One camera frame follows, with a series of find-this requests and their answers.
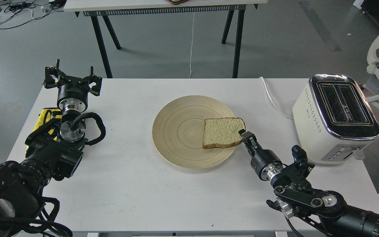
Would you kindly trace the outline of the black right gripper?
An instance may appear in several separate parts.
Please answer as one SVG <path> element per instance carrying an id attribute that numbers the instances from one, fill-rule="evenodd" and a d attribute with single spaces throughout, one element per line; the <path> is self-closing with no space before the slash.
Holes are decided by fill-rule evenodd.
<path id="1" fill-rule="evenodd" d="M 242 137 L 248 153 L 251 156 L 251 167 L 260 180 L 270 181 L 283 169 L 283 164 L 277 155 L 268 149 L 263 149 L 256 136 L 250 131 L 241 129 L 238 134 Z"/>

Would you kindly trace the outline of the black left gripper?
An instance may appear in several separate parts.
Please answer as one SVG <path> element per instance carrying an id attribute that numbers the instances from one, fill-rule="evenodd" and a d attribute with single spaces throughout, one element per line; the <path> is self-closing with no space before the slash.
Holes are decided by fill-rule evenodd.
<path id="1" fill-rule="evenodd" d="M 88 102 L 88 93 L 100 96 L 102 78 L 94 74 L 94 67 L 90 67 L 90 75 L 79 78 L 65 76 L 59 69 L 60 60 L 55 66 L 45 67 L 43 86 L 46 89 L 58 88 L 57 103 L 66 99 L 78 99 L 83 103 Z"/>

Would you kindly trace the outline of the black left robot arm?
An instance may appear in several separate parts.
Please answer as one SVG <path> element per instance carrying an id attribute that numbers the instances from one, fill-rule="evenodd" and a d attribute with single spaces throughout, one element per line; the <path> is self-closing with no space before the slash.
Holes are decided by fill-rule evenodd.
<path id="1" fill-rule="evenodd" d="M 44 197 L 52 179 L 70 178 L 78 168 L 84 147 L 106 136 L 101 117 L 87 113 L 88 94 L 99 96 L 102 78 L 93 67 L 84 78 L 66 75 L 55 66 L 45 68 L 43 85 L 57 88 L 57 107 L 47 109 L 43 123 L 25 141 L 25 160 L 0 164 L 0 237 L 20 231 L 44 237 L 71 237 L 72 231 L 55 222 L 60 202 Z"/>

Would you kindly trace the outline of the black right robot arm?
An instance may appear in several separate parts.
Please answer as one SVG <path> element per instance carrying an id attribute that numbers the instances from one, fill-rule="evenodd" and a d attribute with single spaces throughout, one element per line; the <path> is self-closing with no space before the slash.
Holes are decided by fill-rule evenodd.
<path id="1" fill-rule="evenodd" d="M 307 180 L 315 165 L 305 150 L 294 145 L 293 163 L 285 165 L 263 149 L 256 136 L 241 129 L 238 134 L 251 156 L 251 167 L 260 180 L 270 182 L 276 200 L 266 204 L 283 213 L 291 230 L 300 237 L 290 218 L 296 217 L 327 237 L 379 237 L 379 214 L 348 205 L 335 191 L 315 189 Z"/>

